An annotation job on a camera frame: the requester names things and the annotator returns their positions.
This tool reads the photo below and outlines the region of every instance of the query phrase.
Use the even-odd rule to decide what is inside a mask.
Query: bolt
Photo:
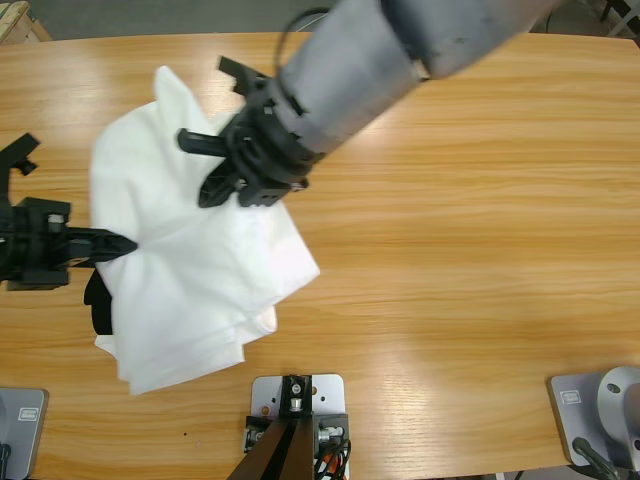
[[[301,398],[292,398],[291,399],[291,411],[292,412],[301,412],[302,411],[302,399]]]

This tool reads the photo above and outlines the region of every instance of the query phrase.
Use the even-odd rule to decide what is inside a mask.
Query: floor
[[[56,40],[122,35],[280,31],[295,14],[337,0],[30,0]],[[605,0],[568,0],[535,32],[604,36],[620,20],[598,17]],[[620,36],[631,37],[626,30]]]

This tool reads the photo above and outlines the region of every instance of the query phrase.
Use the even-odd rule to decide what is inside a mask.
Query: black clamp
[[[68,267],[93,268],[137,248],[108,230],[68,227],[70,203],[27,197],[11,205],[11,169],[33,172],[28,156],[38,145],[26,133],[0,151],[0,282],[8,290],[52,290],[69,283]]]
[[[203,182],[199,206],[222,205],[234,192],[243,207],[270,206],[289,192],[306,189],[307,174],[324,154],[305,148],[280,122],[269,88],[274,79],[226,57],[219,68],[236,79],[233,91],[246,104],[218,136],[178,132],[183,151],[224,159]]]

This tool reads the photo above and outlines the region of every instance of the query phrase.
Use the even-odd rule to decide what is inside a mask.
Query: gray metal bracket
[[[28,388],[0,388],[0,443],[11,447],[7,479],[22,480],[33,470],[48,394]]]

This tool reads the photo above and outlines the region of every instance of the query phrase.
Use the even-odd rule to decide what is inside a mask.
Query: black cable
[[[331,477],[331,480],[342,480],[347,471],[347,462],[349,462],[349,457],[351,456],[351,440],[347,439],[345,440],[345,442],[347,453],[344,454],[343,450],[340,449],[340,453],[342,454],[342,462],[340,464],[340,468],[336,469],[334,476]]]
[[[0,480],[7,478],[7,463],[11,456],[11,447],[6,443],[0,443]]]
[[[291,20],[287,26],[284,28],[284,30],[282,31],[282,34],[280,35],[280,38],[278,39],[278,46],[276,47],[276,53],[275,56],[273,58],[273,67],[275,70],[275,81],[276,81],[276,86],[278,87],[278,89],[280,90],[280,93],[282,94],[282,96],[287,100],[287,102],[289,102],[289,105],[291,105],[291,108],[294,109],[294,111],[299,115],[302,116],[304,115],[304,110],[302,109],[302,107],[300,106],[300,104],[297,102],[297,100],[295,99],[295,97],[293,95],[291,95],[289,93],[289,91],[287,90],[284,81],[282,80],[282,65],[280,63],[280,61],[282,60],[282,51],[284,50],[284,45],[285,45],[285,41],[287,40],[287,36],[289,35],[289,31],[300,21],[304,20],[307,17],[310,17],[312,15],[321,15],[321,14],[327,14],[329,13],[329,8],[326,7],[317,7],[317,8],[310,8],[308,10],[305,10],[304,12],[300,13],[299,15],[296,15],[296,17]]]
[[[549,33],[549,22],[551,21],[551,17],[553,16],[553,10],[549,12],[549,16],[547,17],[547,22],[544,25],[544,33]]]
[[[324,458],[330,452],[331,452],[331,457],[329,457],[329,460],[325,462]],[[325,447],[325,449],[320,453],[318,460],[316,461],[316,465],[314,467],[315,480],[323,480],[324,477],[328,477],[329,475],[331,475],[330,477],[331,480],[342,480],[342,478],[344,477],[344,471],[347,468],[346,465],[347,465],[347,462],[349,461],[350,455],[351,455],[351,440],[349,440],[348,438],[345,440],[342,440],[340,443],[332,443],[327,447]],[[336,458],[341,459],[340,467],[336,468],[335,472],[329,473],[329,468],[331,468],[331,465],[333,464],[334,460],[336,460]],[[324,467],[324,470],[319,471],[319,468],[322,465],[322,463],[326,463],[326,466]]]

